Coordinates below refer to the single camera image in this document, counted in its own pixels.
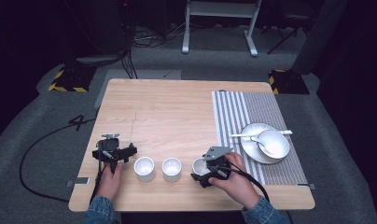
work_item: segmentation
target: white metal stand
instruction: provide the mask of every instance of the white metal stand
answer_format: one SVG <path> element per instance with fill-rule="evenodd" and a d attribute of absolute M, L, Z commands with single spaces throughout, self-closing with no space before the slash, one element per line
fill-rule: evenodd
<path fill-rule="evenodd" d="M 236 18 L 252 18 L 249 30 L 244 31 L 244 37 L 250 54 L 254 57 L 258 56 L 252 34 L 255 27 L 258 11 L 260 9 L 261 0 L 257 0 L 256 4 L 244 3 L 218 3 L 218 2 L 197 2 L 188 0 L 186 6 L 186 32 L 183 38 L 183 53 L 189 53 L 189 18 L 190 16 L 215 16 L 215 17 L 236 17 Z"/>

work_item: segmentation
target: person's arm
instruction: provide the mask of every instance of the person's arm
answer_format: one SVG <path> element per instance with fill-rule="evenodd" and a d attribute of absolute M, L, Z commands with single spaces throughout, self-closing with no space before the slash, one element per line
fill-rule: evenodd
<path fill-rule="evenodd" d="M 226 154 L 232 164 L 246 172 L 244 162 L 239 154 L 230 152 Z M 289 223 L 272 205 L 260 196 L 252 183 L 245 177 L 231 172 L 229 179 L 221 180 L 209 178 L 209 183 L 223 189 L 234 201 L 240 203 L 243 208 L 244 220 L 247 224 L 257 223 Z"/>
<path fill-rule="evenodd" d="M 118 163 L 114 174 L 111 172 L 110 165 L 107 164 L 101 177 L 98 192 L 86 212 L 84 223 L 114 223 L 115 210 L 112 201 L 119 192 L 121 174 L 121 163 Z"/>

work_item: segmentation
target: gray carpet floor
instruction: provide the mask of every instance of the gray carpet floor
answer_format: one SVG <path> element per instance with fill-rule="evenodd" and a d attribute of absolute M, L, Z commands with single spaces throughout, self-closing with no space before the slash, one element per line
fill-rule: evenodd
<path fill-rule="evenodd" d="M 176 79 L 268 82 L 270 70 L 291 67 L 305 40 L 299 33 L 268 55 L 280 36 L 273 29 L 263 35 L 255 29 L 259 55 L 254 58 L 244 40 L 245 28 L 197 30 L 191 33 L 188 54 L 181 53 L 182 35 L 156 48 L 133 48 L 133 65 L 138 71 L 147 71 L 146 76 L 138 72 L 139 78 L 163 78 L 160 74 L 164 71 L 178 71 Z M 89 92 L 48 91 L 61 66 L 51 68 L 39 80 L 40 95 L 0 137 L 0 223 L 80 223 L 84 217 L 83 213 L 71 212 L 67 203 L 36 196 L 23 188 L 21 158 L 36 140 L 65 127 L 70 119 L 80 114 L 84 120 L 94 119 L 105 80 L 110 74 L 128 76 L 121 63 L 114 63 L 97 69 Z M 287 128 L 294 132 L 291 137 L 304 173 L 317 186 L 313 190 L 315 208 L 291 211 L 294 223 L 377 223 L 368 185 L 316 96 L 317 77 L 303 78 L 309 95 L 275 95 Z M 23 163 L 25 183 L 43 194 L 69 200 L 72 189 L 65 183 L 77 176 L 92 128 L 93 122 L 81 125 L 79 131 L 65 128 L 36 144 Z"/>

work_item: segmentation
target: black curtain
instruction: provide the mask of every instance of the black curtain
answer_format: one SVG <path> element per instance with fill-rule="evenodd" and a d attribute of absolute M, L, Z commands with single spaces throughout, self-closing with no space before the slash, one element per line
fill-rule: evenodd
<path fill-rule="evenodd" d="M 377 1 L 349 1 L 313 73 L 377 210 Z"/>

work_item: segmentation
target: hand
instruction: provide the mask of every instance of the hand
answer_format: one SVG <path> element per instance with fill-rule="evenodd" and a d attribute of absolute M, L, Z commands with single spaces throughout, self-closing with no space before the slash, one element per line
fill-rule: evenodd
<path fill-rule="evenodd" d="M 112 173 L 110 164 L 108 163 L 104 169 L 104 173 L 101 177 L 99 189 L 96 195 L 108 198 L 110 201 L 116 197 L 119 193 L 119 187 L 121 186 L 121 174 L 122 164 L 117 163 L 115 173 Z"/>
<path fill-rule="evenodd" d="M 238 166 L 242 171 L 246 172 L 244 162 L 239 154 L 229 152 L 226 154 L 227 160 Z M 231 172 L 229 179 L 221 180 L 214 177 L 209 178 L 209 183 L 223 189 L 232 197 L 232 199 L 243 205 L 246 209 L 251 209 L 260 200 L 260 196 L 256 192 L 252 183 L 245 177 Z"/>

